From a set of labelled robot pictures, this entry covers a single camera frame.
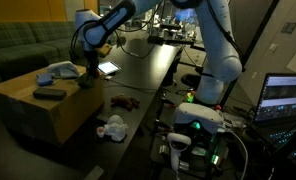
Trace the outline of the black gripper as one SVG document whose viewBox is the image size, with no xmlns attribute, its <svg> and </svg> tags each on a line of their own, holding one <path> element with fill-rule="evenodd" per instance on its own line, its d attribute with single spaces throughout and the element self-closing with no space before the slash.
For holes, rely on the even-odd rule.
<svg viewBox="0 0 296 180">
<path fill-rule="evenodd" d="M 87 51 L 86 59 L 88 60 L 87 72 L 93 77 L 98 78 L 100 73 L 98 71 L 98 53 L 96 51 Z"/>
</svg>

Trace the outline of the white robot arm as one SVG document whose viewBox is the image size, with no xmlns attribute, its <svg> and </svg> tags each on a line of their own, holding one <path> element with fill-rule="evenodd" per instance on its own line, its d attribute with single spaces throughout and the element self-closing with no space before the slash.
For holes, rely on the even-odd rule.
<svg viewBox="0 0 296 180">
<path fill-rule="evenodd" d="M 236 80 L 242 72 L 241 53 L 232 34 L 227 0 L 170 0 L 180 9 L 195 10 L 206 52 L 203 74 L 195 99 L 203 104 L 216 104 L 226 82 Z M 91 9 L 75 12 L 78 40 L 87 53 L 102 47 L 108 37 L 132 17 L 141 15 L 162 0 L 120 0 L 105 16 Z"/>
</svg>

